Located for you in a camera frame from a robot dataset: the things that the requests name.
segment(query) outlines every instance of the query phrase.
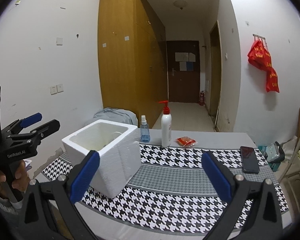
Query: fire extinguisher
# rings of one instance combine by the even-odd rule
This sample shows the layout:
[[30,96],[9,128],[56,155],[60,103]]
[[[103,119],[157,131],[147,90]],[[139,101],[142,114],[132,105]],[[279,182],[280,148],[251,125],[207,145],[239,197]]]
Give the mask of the fire extinguisher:
[[200,92],[199,105],[204,106],[204,91]]

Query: hand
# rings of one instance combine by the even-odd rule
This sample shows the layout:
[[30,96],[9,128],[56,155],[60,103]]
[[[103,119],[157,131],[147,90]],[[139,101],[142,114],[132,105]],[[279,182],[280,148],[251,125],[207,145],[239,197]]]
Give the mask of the hand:
[[[26,164],[23,160],[20,161],[20,165],[16,170],[15,173],[16,179],[12,182],[12,187],[19,190],[19,191],[26,191],[28,184],[29,184],[29,177],[26,172]],[[1,182],[6,181],[6,176],[0,171],[0,197],[7,198],[5,191],[2,188]]]

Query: blue gripper pad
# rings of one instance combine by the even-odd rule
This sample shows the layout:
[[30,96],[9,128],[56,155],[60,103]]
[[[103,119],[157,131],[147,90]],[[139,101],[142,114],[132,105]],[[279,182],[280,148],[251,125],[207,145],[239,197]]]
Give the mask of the blue gripper pad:
[[33,114],[33,115],[23,119],[20,123],[20,127],[27,128],[30,125],[35,124],[36,122],[40,122],[41,120],[42,120],[42,114],[36,113],[36,114]]
[[82,200],[99,165],[99,153],[97,151],[90,151],[80,164],[72,168],[67,182],[67,188],[68,183],[70,186],[69,199],[72,204]]
[[235,187],[231,171],[226,166],[219,163],[211,152],[202,154],[201,164],[219,198],[222,201],[230,203]]

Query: red bag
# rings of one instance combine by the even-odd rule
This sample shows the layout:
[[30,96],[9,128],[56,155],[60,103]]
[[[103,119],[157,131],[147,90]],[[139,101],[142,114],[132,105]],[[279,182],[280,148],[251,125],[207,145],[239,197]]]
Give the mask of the red bag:
[[254,41],[251,50],[248,53],[248,61],[254,67],[267,72],[266,91],[275,91],[279,93],[278,76],[272,67],[271,55],[264,47],[263,41]]
[[267,72],[266,91],[275,91],[280,93],[278,86],[278,76],[273,68],[271,68],[271,70]]

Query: white tabletop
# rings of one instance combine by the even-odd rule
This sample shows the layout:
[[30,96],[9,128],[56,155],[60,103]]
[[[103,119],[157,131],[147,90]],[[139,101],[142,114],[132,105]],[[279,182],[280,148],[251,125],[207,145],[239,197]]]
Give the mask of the white tabletop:
[[[240,146],[256,147],[251,138],[246,133],[218,133],[218,132],[193,132],[193,131],[172,131],[171,137],[172,147],[178,146],[175,142],[176,138],[188,136],[198,142],[196,148],[205,149],[239,149]],[[161,145],[161,130],[150,130],[151,141],[149,144]],[[42,173],[36,179],[39,182],[49,181]],[[169,235],[158,233],[157,231],[143,230],[133,227],[133,224],[117,222],[111,218],[105,217],[100,213],[92,210],[91,207],[76,203],[79,213],[90,227],[90,229],[98,236],[105,240],[201,240],[202,236],[183,236]],[[282,215],[283,227],[291,223],[289,212]]]

